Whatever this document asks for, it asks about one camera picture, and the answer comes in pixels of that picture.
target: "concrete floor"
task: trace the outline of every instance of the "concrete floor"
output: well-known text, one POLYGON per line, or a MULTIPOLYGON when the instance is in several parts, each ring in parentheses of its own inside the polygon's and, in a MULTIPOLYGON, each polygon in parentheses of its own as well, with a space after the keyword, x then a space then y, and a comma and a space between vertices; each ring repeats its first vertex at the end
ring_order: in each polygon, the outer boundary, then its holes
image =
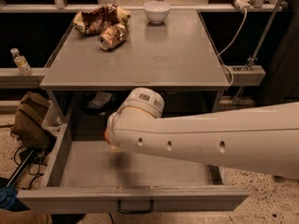
MULTIPOLYGON (((13 112, 0 113, 0 125, 13 122, 13 112)), ((17 167, 13 155, 19 144, 9 132, 9 128, 0 129, 0 176, 2 177, 10 177, 17 167)), ((114 223, 298 223, 298 180, 276 179, 271 175, 228 168, 224 170, 230 186, 246 188, 249 191, 249 197, 233 212, 154 213, 137 216, 112 214, 114 223)), ((32 176, 24 170, 16 184, 17 189, 27 189, 31 179, 32 176)), ((38 180, 34 183, 33 189, 38 189, 38 180)), ((111 219, 108 214, 88 214, 79 222, 79 224, 93 223, 111 223, 111 219)))

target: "drawer handle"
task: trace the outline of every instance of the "drawer handle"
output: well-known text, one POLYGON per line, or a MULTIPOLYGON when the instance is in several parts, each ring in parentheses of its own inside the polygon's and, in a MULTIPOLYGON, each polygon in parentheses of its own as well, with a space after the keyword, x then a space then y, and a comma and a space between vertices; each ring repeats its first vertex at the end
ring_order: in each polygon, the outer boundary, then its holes
POLYGON ((151 213, 152 210, 153 210, 153 200, 150 200, 150 207, 148 210, 132 210, 132 211, 123 210, 121 209, 121 200, 119 200, 118 203, 118 211, 121 214, 148 214, 151 213))

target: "bowl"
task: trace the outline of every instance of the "bowl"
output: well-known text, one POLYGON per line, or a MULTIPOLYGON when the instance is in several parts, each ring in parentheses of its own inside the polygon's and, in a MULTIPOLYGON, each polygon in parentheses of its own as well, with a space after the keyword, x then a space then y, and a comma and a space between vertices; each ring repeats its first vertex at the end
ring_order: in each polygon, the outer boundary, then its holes
POLYGON ((166 2, 152 1, 143 6, 144 12, 151 23, 159 24, 167 18, 170 5, 166 2))

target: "drawer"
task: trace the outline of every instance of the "drawer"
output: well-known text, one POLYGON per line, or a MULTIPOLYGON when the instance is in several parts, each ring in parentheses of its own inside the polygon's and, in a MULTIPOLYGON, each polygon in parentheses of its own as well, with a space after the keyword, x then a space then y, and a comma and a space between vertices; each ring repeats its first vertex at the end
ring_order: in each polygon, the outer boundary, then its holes
POLYGON ((18 198, 38 213, 232 211, 249 195, 218 167, 134 154, 104 140, 105 118, 70 106, 38 190, 18 198))

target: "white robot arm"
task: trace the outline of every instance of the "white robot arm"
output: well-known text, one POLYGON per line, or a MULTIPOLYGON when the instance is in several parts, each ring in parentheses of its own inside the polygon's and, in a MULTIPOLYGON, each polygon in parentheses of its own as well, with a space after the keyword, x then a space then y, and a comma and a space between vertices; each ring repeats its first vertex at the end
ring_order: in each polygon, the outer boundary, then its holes
POLYGON ((133 90, 108 119, 106 140, 141 154, 299 178, 299 103, 161 118, 155 91, 133 90))

